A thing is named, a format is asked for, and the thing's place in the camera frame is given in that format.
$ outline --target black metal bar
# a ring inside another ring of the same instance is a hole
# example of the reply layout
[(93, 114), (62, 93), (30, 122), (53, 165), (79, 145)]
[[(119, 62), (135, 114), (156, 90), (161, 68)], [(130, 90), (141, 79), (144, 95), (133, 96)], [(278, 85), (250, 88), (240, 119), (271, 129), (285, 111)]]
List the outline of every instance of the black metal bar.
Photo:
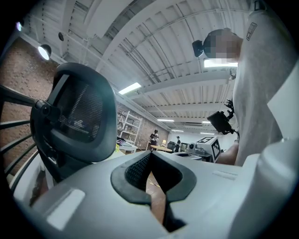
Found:
[(29, 167), (29, 165), (32, 163), (32, 161), (35, 159), (35, 157), (38, 155), (38, 151), (36, 151), (31, 158), (26, 162), (26, 164), (24, 165), (24, 167), (22, 169), (20, 169), (20, 172), (18, 172), (17, 176), (15, 176), (15, 180), (14, 183), (11, 186), (11, 191), (12, 193), (14, 193), (15, 188), (17, 187), (21, 177), (23, 176), (24, 172), (26, 171), (26, 169)]
[(0, 85), (0, 96), (1, 101), (11, 102), (19, 105), (34, 106), (36, 103), (35, 99), (3, 85)]
[(32, 144), (30, 145), (21, 155), (19, 155), (15, 160), (13, 160), (8, 167), (4, 170), (4, 174), (5, 177), (11, 172), (11, 170), (13, 170), (13, 168), (15, 167), (15, 165), (21, 161), (21, 159), (30, 151), (32, 150), (34, 147), (36, 146), (36, 144)]
[(18, 138), (15, 141), (8, 143), (7, 145), (0, 148), (0, 153), (5, 154), (8, 150), (12, 149), (14, 146), (18, 145), (19, 143), (23, 142), (24, 140), (31, 137), (32, 134), (28, 134), (24, 137)]
[(1, 122), (0, 129), (7, 129), (19, 125), (29, 124), (30, 120), (16, 120), (16, 121), (9, 121), (9, 122)]

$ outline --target logo on sleeve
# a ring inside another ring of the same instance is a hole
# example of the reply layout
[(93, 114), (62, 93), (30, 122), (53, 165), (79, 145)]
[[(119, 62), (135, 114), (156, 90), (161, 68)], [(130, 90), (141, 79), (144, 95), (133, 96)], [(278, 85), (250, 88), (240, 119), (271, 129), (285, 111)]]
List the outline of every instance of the logo on sleeve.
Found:
[(249, 29), (248, 29), (248, 32), (247, 32), (247, 35), (246, 35), (246, 39), (249, 41), (251, 39), (251, 36), (254, 32), (254, 30), (256, 29), (257, 25), (252, 22)]

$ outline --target forearm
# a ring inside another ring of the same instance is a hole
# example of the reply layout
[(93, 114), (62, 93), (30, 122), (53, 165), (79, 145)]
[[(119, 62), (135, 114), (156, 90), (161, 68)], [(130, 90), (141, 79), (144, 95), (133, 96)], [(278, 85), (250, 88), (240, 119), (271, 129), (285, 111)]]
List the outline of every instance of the forearm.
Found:
[(219, 155), (217, 163), (234, 165), (237, 159), (238, 150), (239, 143), (233, 143), (233, 145), (226, 152), (223, 152)]

